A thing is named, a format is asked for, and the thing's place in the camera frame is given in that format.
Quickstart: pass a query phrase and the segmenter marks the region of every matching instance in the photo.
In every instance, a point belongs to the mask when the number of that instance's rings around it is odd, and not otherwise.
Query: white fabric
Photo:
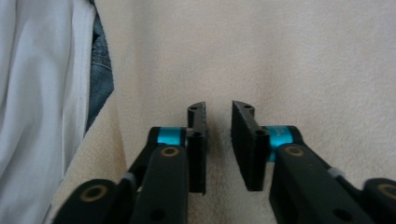
[[[0,1],[0,223],[41,223],[82,140],[88,1]]]
[[[297,126],[305,142],[360,188],[396,179],[394,1],[97,0],[115,91],[55,195],[120,179],[152,126],[186,125],[206,101],[207,194],[190,223],[276,223],[265,191],[248,192],[233,155],[232,100],[261,125]]]

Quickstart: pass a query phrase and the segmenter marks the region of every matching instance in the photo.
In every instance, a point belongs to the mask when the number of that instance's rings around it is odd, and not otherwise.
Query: circular joint
[[[289,153],[291,156],[301,157],[304,155],[304,152],[299,147],[286,147],[286,152]]]
[[[107,194],[107,187],[105,185],[94,185],[82,191],[79,198],[85,203],[91,203],[101,199]]]
[[[378,185],[378,189],[382,194],[393,200],[396,200],[396,186],[390,184],[380,184]]]
[[[165,157],[174,157],[178,154],[178,149],[175,147],[166,147],[161,150],[161,154]]]

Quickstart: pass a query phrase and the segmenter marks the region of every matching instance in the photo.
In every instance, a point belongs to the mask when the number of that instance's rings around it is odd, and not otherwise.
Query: blue band
[[[269,161],[275,161],[276,150],[280,145],[292,143],[293,137],[287,126],[265,126],[270,133],[271,155]]]
[[[181,128],[160,128],[157,142],[159,144],[181,146]]]

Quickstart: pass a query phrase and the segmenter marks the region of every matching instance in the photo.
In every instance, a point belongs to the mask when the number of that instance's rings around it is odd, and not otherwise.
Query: denim fabric
[[[96,15],[93,24],[90,80],[90,108],[88,112],[87,131],[95,121],[108,96],[114,90],[111,61],[108,55],[105,32],[98,15]]]

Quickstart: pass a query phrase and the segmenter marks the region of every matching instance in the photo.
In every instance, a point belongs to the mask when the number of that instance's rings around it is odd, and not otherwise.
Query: beige towel
[[[261,125],[297,126],[361,188],[396,179],[396,3],[393,1],[97,0],[115,91],[54,198],[91,178],[115,181],[152,126],[185,126],[206,101],[207,194],[190,223],[276,223],[265,191],[248,192],[230,138],[232,100]]]

